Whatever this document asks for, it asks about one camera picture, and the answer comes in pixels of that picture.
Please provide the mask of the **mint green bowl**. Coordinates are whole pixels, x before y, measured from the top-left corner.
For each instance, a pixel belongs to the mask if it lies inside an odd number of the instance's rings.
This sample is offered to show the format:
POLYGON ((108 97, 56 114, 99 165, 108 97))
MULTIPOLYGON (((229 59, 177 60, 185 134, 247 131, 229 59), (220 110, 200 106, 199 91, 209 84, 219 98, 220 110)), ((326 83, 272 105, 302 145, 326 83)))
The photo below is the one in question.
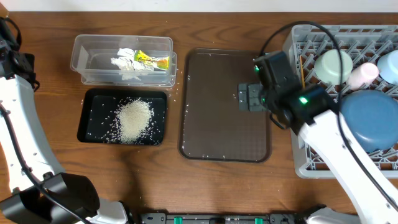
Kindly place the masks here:
MULTIPOLYGON (((353 61, 344 51, 340 51, 343 61, 343 82, 347 81, 353 70, 353 61)), ((336 49, 329 50, 321 55, 314 64, 317 78, 327 84, 340 84, 340 57, 336 49)))

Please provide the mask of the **green yellow snack wrapper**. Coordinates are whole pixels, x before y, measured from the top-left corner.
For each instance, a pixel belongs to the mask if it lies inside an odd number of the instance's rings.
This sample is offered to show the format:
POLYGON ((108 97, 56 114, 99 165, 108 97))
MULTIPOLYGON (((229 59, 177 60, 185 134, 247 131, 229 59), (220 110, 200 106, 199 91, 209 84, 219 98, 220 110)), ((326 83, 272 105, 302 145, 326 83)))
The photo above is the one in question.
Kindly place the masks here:
POLYGON ((170 67, 170 57, 152 57, 141 50, 136 51, 134 60, 160 70, 168 70, 170 67))

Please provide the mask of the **white rice pile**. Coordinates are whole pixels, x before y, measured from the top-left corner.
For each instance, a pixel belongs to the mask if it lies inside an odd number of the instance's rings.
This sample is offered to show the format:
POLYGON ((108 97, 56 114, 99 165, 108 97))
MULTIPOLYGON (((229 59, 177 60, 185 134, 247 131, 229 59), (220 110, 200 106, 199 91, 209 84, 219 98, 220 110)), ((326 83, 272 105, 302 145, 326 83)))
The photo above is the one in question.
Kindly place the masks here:
POLYGON ((96 96, 84 140, 156 146, 164 138, 165 110, 162 98, 96 96))

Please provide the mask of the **pink cup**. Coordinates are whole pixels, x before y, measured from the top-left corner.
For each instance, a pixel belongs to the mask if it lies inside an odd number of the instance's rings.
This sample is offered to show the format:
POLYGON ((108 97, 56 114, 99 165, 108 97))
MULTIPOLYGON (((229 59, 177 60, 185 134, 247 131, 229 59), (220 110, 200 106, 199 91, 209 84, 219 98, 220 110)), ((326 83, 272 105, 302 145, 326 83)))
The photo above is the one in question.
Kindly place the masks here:
POLYGON ((379 69, 373 63, 366 62, 354 69, 346 84, 351 90, 358 90, 361 86, 371 84, 379 75, 379 69))

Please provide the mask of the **light blue bowl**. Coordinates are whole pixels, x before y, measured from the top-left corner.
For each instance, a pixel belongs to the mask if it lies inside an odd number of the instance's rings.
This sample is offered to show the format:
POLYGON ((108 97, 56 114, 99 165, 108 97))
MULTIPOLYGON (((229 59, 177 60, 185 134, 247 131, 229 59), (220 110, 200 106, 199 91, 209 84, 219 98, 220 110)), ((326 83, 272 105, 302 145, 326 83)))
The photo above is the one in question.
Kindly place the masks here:
POLYGON ((398 79, 397 63, 398 63, 398 50, 389 52, 383 55, 377 61, 379 74, 386 82, 396 85, 398 79))

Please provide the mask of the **dark blue plate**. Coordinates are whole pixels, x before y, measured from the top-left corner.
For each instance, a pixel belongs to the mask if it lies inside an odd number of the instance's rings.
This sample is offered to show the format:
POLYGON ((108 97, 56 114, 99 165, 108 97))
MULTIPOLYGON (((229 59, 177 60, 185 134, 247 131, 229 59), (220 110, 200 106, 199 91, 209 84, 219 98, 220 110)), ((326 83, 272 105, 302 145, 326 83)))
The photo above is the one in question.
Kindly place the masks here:
POLYGON ((397 101, 376 90, 359 90, 342 99, 341 113, 368 153, 397 143, 397 101))

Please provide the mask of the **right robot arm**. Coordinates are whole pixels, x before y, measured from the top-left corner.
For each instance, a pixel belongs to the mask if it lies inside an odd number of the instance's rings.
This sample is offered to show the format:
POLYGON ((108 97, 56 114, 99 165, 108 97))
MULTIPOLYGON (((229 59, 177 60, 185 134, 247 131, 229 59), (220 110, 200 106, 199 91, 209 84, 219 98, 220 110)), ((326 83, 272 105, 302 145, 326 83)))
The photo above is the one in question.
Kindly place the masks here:
POLYGON ((361 223, 397 223, 397 189, 368 152, 397 142, 397 102, 383 92, 361 90, 343 107, 320 86, 264 90, 238 86, 239 108, 269 110, 321 157, 352 201, 361 223))

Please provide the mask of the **wooden chopstick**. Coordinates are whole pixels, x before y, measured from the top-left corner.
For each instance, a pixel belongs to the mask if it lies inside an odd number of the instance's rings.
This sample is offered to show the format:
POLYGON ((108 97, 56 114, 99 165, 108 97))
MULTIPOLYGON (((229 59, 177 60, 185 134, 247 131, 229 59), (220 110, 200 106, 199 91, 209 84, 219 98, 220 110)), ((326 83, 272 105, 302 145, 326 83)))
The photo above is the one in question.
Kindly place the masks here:
POLYGON ((300 63, 300 77, 301 77, 302 87, 304 89, 305 88, 305 79, 304 79, 303 61, 302 61, 301 55, 299 56, 299 63, 300 63))

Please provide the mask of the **white tissue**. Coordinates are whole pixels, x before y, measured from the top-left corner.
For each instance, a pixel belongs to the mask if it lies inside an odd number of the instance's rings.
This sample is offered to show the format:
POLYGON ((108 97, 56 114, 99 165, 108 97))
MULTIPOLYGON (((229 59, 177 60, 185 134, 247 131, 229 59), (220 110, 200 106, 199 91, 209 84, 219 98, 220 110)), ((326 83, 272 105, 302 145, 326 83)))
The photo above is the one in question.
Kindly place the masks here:
POLYGON ((135 53, 135 50, 129 48, 120 48, 117 52, 118 58, 111 58, 111 63, 113 65, 116 65, 121 71, 135 71, 135 53))
POLYGON ((152 65, 146 65, 143 62, 132 61, 132 67, 137 71, 154 71, 154 67, 152 65))

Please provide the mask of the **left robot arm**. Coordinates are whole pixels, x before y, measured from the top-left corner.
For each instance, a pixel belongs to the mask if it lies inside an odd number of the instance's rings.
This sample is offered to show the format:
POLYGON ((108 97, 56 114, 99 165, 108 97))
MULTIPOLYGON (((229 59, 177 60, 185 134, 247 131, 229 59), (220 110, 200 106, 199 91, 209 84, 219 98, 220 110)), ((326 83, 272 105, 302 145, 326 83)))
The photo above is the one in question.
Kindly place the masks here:
POLYGON ((67 174, 52 152, 39 121, 34 56, 1 39, 1 147, 12 195, 1 201, 15 223, 127 223, 120 202, 99 198, 82 175, 67 174))

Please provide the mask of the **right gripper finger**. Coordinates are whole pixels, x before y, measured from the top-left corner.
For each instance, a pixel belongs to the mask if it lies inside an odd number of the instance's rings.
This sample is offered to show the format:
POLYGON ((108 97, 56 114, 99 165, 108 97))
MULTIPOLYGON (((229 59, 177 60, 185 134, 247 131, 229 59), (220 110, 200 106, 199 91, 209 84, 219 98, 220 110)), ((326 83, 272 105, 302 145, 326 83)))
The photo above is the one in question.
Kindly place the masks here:
POLYGON ((253 83, 248 85, 248 108, 249 111, 267 111, 267 108, 263 105, 262 100, 262 85, 253 83))
POLYGON ((240 83, 238 85, 238 106, 241 111, 248 111, 248 84, 240 83))

